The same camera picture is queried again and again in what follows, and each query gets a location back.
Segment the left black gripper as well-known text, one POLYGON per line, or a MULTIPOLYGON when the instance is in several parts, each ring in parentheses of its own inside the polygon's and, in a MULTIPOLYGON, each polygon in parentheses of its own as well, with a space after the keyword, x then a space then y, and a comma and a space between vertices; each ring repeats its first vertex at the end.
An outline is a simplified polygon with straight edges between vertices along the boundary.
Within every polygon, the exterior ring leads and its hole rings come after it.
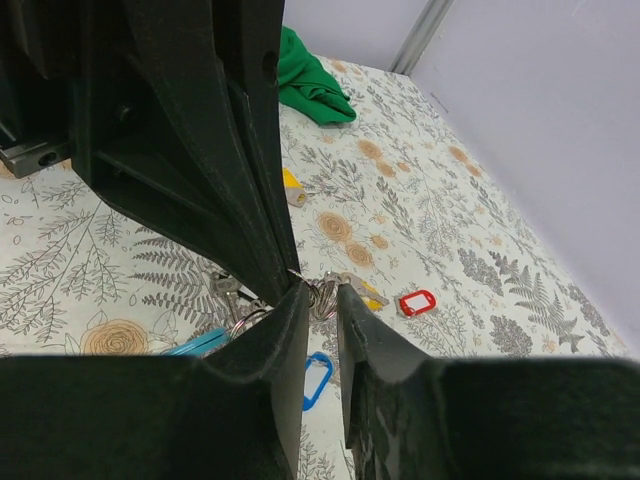
POLYGON ((77 153, 87 1, 1 3, 1 165, 24 178, 77 153))

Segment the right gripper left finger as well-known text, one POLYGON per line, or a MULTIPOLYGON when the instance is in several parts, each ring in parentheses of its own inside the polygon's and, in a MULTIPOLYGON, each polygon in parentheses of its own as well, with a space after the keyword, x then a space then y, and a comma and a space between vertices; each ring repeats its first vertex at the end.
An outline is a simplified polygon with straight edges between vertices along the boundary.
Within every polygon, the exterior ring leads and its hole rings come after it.
POLYGON ((5 479, 292 479, 309 290, 213 354, 1 362, 5 479))

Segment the silver keys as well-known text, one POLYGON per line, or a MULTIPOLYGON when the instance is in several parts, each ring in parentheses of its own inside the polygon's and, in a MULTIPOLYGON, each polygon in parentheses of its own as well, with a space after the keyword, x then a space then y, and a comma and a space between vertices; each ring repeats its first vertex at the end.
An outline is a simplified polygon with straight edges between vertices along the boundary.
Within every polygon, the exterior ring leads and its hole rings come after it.
MULTIPOLYGON (((327 321, 336 314, 338 288, 341 285, 351 285, 372 311, 379 311, 389 304, 389 300, 373 286, 350 272, 326 272, 322 278, 307 279, 299 272, 289 270, 289 276, 299 279, 309 288, 311 319, 316 322, 327 321)), ((246 297, 244 303, 238 303, 238 299, 244 295, 243 288, 237 279, 226 274, 211 281, 212 293, 227 304, 231 337, 238 336, 244 328, 262 320, 271 310, 271 307, 254 294, 246 297)))

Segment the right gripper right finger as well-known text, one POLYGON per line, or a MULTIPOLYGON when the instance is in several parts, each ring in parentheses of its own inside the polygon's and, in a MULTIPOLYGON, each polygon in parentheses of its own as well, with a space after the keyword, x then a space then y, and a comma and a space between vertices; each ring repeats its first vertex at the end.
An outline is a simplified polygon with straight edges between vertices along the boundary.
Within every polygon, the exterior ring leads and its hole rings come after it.
POLYGON ((345 443, 359 479, 635 479, 639 366, 433 358, 337 294, 345 443))

